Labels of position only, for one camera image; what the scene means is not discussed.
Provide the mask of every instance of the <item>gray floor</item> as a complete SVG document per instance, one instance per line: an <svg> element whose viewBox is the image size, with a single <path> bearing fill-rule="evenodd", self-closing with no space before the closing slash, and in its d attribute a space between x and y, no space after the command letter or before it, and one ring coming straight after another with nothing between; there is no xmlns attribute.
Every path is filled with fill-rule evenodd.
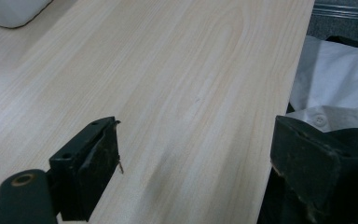
<svg viewBox="0 0 358 224"><path fill-rule="evenodd" d="M358 0L316 0L315 3L358 7ZM330 35L342 35L358 40L358 20L312 15L307 35L320 39L326 39Z"/></svg>

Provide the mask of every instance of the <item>screw hole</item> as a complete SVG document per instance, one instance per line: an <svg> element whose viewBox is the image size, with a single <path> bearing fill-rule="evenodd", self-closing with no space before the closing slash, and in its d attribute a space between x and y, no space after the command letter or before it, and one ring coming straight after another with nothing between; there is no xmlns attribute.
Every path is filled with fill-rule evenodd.
<svg viewBox="0 0 358 224"><path fill-rule="evenodd" d="M11 181L11 185L13 187L21 187L21 186L31 183L33 181L33 179L34 179L33 174L21 175L21 176L16 177L13 181Z"/></svg>
<svg viewBox="0 0 358 224"><path fill-rule="evenodd" d="M71 159L71 157L72 157L71 153L65 153L65 154L62 155L63 159Z"/></svg>

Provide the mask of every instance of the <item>white object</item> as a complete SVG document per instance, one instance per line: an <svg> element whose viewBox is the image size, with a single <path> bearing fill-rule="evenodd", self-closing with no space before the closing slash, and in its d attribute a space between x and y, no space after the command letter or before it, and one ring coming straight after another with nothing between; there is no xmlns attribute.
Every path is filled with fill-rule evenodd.
<svg viewBox="0 0 358 224"><path fill-rule="evenodd" d="M358 128L358 109L335 106L315 106L286 114L286 117L300 119L321 132Z"/></svg>
<svg viewBox="0 0 358 224"><path fill-rule="evenodd" d="M358 48L307 36L290 96L295 110L358 108Z"/></svg>
<svg viewBox="0 0 358 224"><path fill-rule="evenodd" d="M23 26L50 2L51 0L0 0L0 26Z"/></svg>

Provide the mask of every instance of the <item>wooden table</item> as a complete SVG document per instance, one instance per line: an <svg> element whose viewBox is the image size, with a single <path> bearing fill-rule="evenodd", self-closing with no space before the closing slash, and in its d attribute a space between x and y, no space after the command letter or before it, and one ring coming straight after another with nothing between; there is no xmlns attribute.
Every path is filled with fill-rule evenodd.
<svg viewBox="0 0 358 224"><path fill-rule="evenodd" d="M255 223L312 0L55 0L0 28L0 183L116 116L91 223Z"/></svg>

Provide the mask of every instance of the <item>metal pin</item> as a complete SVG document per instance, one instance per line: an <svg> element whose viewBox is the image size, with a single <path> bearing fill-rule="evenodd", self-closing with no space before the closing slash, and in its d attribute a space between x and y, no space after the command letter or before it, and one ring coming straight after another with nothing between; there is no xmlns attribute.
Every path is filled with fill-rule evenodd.
<svg viewBox="0 0 358 224"><path fill-rule="evenodd" d="M124 169L123 166L121 165L121 161L118 161L118 168L120 168L121 174L124 175Z"/></svg>

